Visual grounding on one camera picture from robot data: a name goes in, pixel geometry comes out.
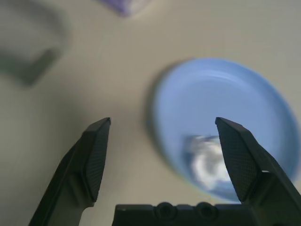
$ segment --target purple object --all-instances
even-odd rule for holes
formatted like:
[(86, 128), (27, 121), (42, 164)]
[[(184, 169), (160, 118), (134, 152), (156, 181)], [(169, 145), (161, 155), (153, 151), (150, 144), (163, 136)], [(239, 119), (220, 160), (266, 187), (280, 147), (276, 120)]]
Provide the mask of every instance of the purple object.
[(120, 14), (130, 16), (149, 3), (151, 0), (101, 0), (112, 6)]

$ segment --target blurry object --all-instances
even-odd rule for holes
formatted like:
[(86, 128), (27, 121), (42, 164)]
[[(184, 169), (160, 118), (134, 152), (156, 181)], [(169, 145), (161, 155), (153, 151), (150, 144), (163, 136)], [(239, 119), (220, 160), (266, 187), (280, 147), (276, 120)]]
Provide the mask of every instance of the blurry object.
[[(187, 152), (188, 137), (218, 135), (213, 123), (218, 116), (248, 127), (288, 177), (296, 179), (300, 163), (298, 122), (279, 92), (258, 73), (228, 60), (194, 59), (167, 72), (154, 90), (150, 119), (155, 142), (173, 169), (199, 189), (238, 201), (231, 182), (219, 179), (222, 165), (216, 165), (219, 176), (201, 182), (205, 177), (196, 177), (191, 166), (197, 160)], [(214, 145), (210, 149), (217, 151)], [(199, 158), (220, 160), (209, 152)], [(201, 170), (207, 164), (198, 167)]]
[(0, 73), (32, 85), (66, 48), (62, 14), (32, 0), (0, 0)]
[(213, 190), (220, 181), (231, 181), (222, 155), (218, 136), (193, 136), (188, 144), (192, 154), (191, 169), (196, 181)]
[(151, 0), (101, 0), (109, 4), (121, 15), (130, 16), (143, 9)]

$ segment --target blue plate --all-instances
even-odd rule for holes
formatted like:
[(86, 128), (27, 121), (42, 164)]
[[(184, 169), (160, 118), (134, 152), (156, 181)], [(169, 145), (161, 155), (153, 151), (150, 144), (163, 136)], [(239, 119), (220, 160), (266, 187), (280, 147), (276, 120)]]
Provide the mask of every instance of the blue plate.
[[(299, 128), (292, 110), (258, 73), (231, 61), (196, 59), (172, 69), (157, 86), (152, 106), (154, 132), (170, 164), (190, 182), (185, 141), (195, 135), (217, 136), (214, 123), (223, 117), (250, 130), (291, 180), (299, 166)], [(231, 182), (211, 194), (237, 201)]]

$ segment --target white object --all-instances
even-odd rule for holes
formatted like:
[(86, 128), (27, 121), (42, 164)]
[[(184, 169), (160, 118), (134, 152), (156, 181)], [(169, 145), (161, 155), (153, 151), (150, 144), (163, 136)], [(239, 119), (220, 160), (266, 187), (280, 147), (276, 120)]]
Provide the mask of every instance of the white object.
[(194, 137), (191, 142), (190, 151), (194, 154), (191, 168), (195, 174), (195, 179), (205, 189), (215, 189), (219, 181), (231, 181), (218, 138)]

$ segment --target beige table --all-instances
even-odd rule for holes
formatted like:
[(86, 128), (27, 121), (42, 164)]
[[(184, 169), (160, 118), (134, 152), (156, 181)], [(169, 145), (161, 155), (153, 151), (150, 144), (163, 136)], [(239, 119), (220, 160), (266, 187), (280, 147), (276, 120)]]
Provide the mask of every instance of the beige table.
[(132, 18), (93, 0), (48, 0), (69, 19), (70, 49), (32, 89), (0, 77), (0, 225), (27, 225), (64, 154), (112, 118), (106, 168), (81, 226), (109, 226), (117, 203), (220, 202), (178, 178), (144, 129), (145, 100), (168, 66), (195, 57), (263, 74), (301, 118), (301, 2), (155, 0)]

